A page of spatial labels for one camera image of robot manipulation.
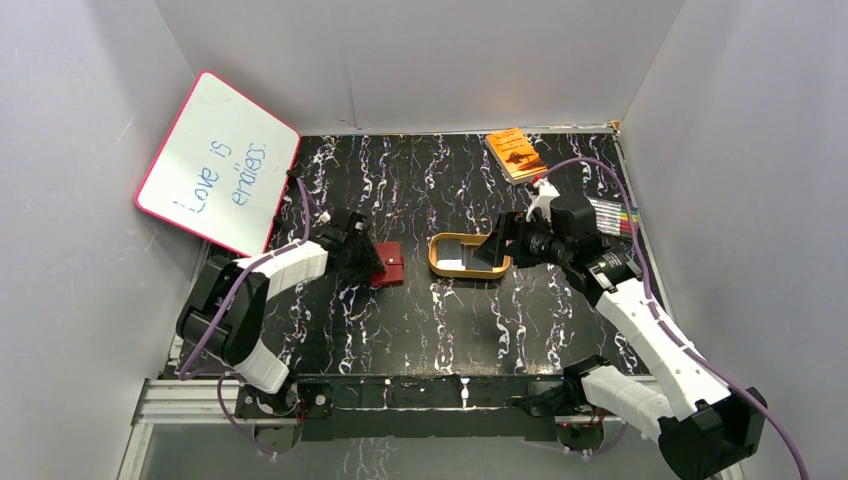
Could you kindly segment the red card holder wallet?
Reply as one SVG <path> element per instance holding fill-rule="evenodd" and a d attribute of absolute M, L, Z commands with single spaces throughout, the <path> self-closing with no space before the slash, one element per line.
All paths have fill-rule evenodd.
<path fill-rule="evenodd" d="M 383 270 L 375 271 L 370 280 L 372 287 L 402 285 L 404 281 L 404 258 L 399 242 L 383 242 L 376 245 L 376 252 Z"/>

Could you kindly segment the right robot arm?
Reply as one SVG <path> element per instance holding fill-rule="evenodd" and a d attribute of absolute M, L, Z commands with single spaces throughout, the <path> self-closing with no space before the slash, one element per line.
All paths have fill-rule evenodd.
<path fill-rule="evenodd" d="M 518 268 L 550 264 L 635 349 L 660 388 L 652 390 L 592 356 L 563 371 L 555 393 L 577 414 L 618 415 L 654 441 L 680 479 L 706 479 L 753 456 L 765 415 L 753 387 L 733 387 L 695 360 L 695 351 L 657 306 L 647 274 L 626 251 L 605 245 L 584 197 L 556 196 L 529 213 L 504 212 L 475 257 Z"/>

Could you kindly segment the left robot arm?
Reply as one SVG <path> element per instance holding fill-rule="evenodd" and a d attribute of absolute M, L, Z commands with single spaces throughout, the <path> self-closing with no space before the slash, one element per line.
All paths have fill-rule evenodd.
<path fill-rule="evenodd" d="M 297 387 L 290 369 L 261 339 L 267 303 L 305 282 L 337 273 L 354 283 L 384 272 L 370 219 L 337 208 L 323 213 L 303 239 L 254 257 L 207 259 L 176 321 L 176 334 L 231 368 L 260 392 L 275 416 L 294 411 Z"/>

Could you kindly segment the dark cards in tray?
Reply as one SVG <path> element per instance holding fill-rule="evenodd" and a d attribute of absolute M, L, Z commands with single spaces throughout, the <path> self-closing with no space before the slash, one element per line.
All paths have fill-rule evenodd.
<path fill-rule="evenodd" d="M 463 243 L 460 239 L 440 240 L 436 265 L 443 270 L 492 271 L 490 264 L 475 256 L 476 250 L 476 245 Z"/>

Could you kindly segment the pack of coloured markers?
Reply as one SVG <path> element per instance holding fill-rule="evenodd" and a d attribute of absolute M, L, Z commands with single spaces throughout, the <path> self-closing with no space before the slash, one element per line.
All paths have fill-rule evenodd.
<path fill-rule="evenodd" d="M 633 207 L 628 215 L 623 203 L 588 197 L 587 200 L 596 212 L 596 224 L 600 233 L 619 238 L 632 239 L 633 226 L 639 227 L 638 208 Z"/>

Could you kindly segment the orange book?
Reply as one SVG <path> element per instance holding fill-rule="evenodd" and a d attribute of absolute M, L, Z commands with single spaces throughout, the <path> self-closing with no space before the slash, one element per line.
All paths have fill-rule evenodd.
<path fill-rule="evenodd" d="M 489 133 L 484 140 L 505 179 L 512 185 L 532 182 L 548 171 L 533 144 L 519 128 Z"/>

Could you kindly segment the gold oval tray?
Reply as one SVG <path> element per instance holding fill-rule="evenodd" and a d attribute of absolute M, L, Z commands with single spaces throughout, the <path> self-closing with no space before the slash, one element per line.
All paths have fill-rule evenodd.
<path fill-rule="evenodd" d="M 445 278 L 498 280 L 512 265 L 512 258 L 503 257 L 499 266 L 492 266 L 476 258 L 474 252 L 487 239 L 485 234 L 443 232 L 429 243 L 430 270 Z"/>

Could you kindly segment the pink framed whiteboard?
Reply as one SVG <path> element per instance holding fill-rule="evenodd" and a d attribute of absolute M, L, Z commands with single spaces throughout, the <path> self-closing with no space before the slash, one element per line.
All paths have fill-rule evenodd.
<path fill-rule="evenodd" d="M 196 78 L 135 195 L 143 212 L 242 256 L 271 237 L 300 136 L 211 71 Z"/>

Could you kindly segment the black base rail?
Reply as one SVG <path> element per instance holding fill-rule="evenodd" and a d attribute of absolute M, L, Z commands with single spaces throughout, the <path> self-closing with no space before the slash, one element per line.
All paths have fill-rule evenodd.
<path fill-rule="evenodd" d="M 593 450 L 620 430 L 558 375 L 300 374 L 267 394 L 244 387 L 244 420 L 291 421 L 304 441 L 520 437 Z"/>

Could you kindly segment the aluminium frame rail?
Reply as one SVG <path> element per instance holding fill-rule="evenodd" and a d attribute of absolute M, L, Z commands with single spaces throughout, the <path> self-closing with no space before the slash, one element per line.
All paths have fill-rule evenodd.
<path fill-rule="evenodd" d="M 142 388 L 134 424 L 226 424 L 217 380 L 150 380 Z"/>

